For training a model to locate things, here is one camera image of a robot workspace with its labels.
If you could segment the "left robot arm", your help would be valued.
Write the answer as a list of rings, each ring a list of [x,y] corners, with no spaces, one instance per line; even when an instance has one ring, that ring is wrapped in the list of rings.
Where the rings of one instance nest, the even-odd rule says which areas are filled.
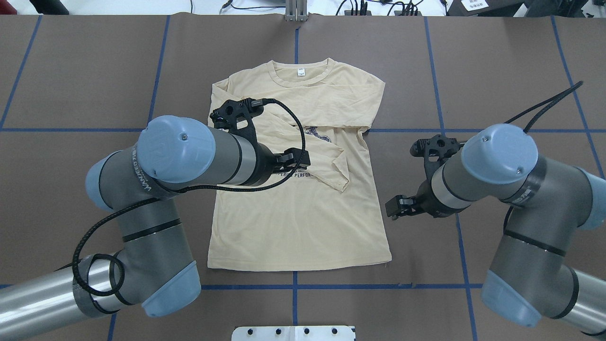
[[[141,305],[158,318],[201,293],[175,197],[197,190],[258,191],[275,171],[301,164],[306,145],[272,153],[242,129],[192,118],[152,119],[130,148],[91,167],[85,188],[109,212],[61,269],[1,291],[1,339],[21,341]]]

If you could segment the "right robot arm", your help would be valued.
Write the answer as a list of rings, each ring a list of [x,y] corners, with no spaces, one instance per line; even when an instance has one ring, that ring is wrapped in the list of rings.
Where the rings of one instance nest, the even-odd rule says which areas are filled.
[[[505,123],[465,143],[419,139],[410,153],[424,159],[426,179],[415,196],[387,201],[387,216],[442,218],[497,198],[511,211],[482,286],[485,306],[520,326],[547,317],[605,339],[605,281],[564,263],[576,231],[604,224],[604,179],[541,155],[526,131]]]

